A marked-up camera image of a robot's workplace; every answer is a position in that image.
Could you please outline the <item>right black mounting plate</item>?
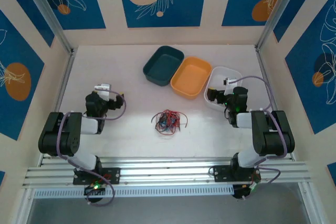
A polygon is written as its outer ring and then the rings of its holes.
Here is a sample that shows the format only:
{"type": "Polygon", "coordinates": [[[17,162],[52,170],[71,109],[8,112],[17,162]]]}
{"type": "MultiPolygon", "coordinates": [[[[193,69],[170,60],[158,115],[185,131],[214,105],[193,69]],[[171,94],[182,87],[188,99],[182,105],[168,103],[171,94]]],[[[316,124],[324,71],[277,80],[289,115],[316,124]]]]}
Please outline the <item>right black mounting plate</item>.
{"type": "Polygon", "coordinates": [[[261,175],[254,168],[232,168],[228,165],[214,166],[215,182],[256,182],[261,181],[261,175]]]}

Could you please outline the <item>white plastic bin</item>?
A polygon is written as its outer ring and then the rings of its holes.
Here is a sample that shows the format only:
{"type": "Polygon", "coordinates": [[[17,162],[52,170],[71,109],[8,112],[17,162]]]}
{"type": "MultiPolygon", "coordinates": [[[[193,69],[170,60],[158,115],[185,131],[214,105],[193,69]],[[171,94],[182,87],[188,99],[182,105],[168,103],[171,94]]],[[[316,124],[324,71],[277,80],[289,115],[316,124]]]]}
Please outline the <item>white plastic bin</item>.
{"type": "Polygon", "coordinates": [[[216,89],[217,91],[224,91],[225,90],[225,86],[223,84],[223,80],[225,80],[226,78],[235,78],[235,79],[240,79],[242,78],[242,74],[234,69],[230,69],[227,67],[215,67],[212,72],[211,75],[208,79],[208,83],[206,85],[206,88],[204,90],[204,99],[205,99],[205,104],[207,107],[209,107],[210,109],[219,111],[219,112],[224,112],[225,106],[223,104],[217,104],[216,101],[214,102],[209,102],[208,98],[207,98],[207,89],[208,88],[213,88],[216,89]]]}

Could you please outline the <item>orange plastic bin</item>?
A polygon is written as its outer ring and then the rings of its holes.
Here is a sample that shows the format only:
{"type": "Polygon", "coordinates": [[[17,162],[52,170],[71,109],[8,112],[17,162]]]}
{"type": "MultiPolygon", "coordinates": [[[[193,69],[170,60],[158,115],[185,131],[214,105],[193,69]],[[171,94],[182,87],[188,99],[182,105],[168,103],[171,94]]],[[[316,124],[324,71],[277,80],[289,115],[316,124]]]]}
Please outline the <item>orange plastic bin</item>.
{"type": "Polygon", "coordinates": [[[202,91],[212,72],[212,65],[198,57],[183,60],[170,81],[173,92],[185,99],[194,100],[202,91]]]}

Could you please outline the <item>dark teal plastic bin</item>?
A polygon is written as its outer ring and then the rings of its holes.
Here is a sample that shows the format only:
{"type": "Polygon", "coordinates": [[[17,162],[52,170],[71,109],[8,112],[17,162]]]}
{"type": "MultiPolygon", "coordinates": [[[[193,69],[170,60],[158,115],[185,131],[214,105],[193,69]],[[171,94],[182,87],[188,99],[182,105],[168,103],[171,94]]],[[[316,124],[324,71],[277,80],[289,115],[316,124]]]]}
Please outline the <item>dark teal plastic bin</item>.
{"type": "Polygon", "coordinates": [[[170,46],[161,46],[144,65],[143,74],[149,82],[161,87],[166,86],[183,60],[182,51],[170,46]]]}

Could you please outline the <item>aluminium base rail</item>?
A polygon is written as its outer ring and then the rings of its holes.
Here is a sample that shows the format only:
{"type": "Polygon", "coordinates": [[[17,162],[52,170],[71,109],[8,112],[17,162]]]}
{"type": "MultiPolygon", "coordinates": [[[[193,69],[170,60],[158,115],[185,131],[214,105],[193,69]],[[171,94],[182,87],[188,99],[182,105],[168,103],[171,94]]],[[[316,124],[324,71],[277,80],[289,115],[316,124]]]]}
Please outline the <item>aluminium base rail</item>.
{"type": "MultiPolygon", "coordinates": [[[[121,169],[120,186],[175,186],[212,185],[208,173],[215,165],[229,165],[228,157],[172,157],[130,158],[102,157],[103,167],[121,169]]],[[[310,182],[311,175],[305,162],[290,157],[268,160],[261,164],[261,181],[275,177],[274,169],[281,171],[277,183],[310,182]]],[[[24,188],[71,187],[73,167],[65,160],[45,155],[39,167],[29,167],[23,181],[24,188]]]]}

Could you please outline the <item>black mounting plate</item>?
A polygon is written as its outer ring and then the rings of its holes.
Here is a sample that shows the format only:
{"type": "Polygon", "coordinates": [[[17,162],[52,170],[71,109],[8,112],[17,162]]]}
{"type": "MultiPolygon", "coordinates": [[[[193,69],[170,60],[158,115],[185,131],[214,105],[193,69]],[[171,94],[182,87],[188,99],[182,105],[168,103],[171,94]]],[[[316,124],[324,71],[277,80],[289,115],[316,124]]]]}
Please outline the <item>black mounting plate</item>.
{"type": "Polygon", "coordinates": [[[261,181],[261,175],[254,168],[232,168],[228,165],[214,166],[215,182],[256,182],[261,181]]]}
{"type": "MultiPolygon", "coordinates": [[[[120,180],[120,172],[120,168],[103,167],[100,175],[107,179],[111,184],[117,185],[120,180]]],[[[77,169],[74,169],[74,178],[72,183],[74,185],[91,185],[94,183],[98,183],[100,185],[105,184],[101,178],[77,169]]]]}

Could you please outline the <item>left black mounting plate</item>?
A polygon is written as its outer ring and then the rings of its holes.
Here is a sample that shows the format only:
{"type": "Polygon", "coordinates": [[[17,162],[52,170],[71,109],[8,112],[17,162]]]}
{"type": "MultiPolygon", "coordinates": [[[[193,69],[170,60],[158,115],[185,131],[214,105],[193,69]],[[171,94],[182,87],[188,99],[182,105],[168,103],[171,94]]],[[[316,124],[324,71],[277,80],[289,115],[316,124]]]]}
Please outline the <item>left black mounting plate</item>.
{"type": "MultiPolygon", "coordinates": [[[[120,168],[103,167],[100,175],[107,179],[111,184],[117,185],[120,180],[120,172],[120,168]]],[[[74,185],[91,185],[94,183],[98,183],[100,185],[105,184],[101,178],[77,169],[74,169],[74,178],[72,183],[74,185]]]]}

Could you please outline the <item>black controller box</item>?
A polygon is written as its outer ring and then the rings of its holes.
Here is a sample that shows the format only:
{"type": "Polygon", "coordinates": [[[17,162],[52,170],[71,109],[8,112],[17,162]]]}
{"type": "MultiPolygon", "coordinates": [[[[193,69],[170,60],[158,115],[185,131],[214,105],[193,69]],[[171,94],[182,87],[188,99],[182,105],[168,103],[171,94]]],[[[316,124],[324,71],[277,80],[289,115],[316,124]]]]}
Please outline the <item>black controller box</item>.
{"type": "Polygon", "coordinates": [[[239,200],[246,200],[252,194],[257,187],[257,184],[252,185],[233,185],[234,194],[233,197],[239,200]]]}
{"type": "Polygon", "coordinates": [[[98,203],[102,198],[95,196],[100,196],[105,193],[105,188],[100,184],[91,184],[84,189],[84,197],[88,204],[98,203]]]}

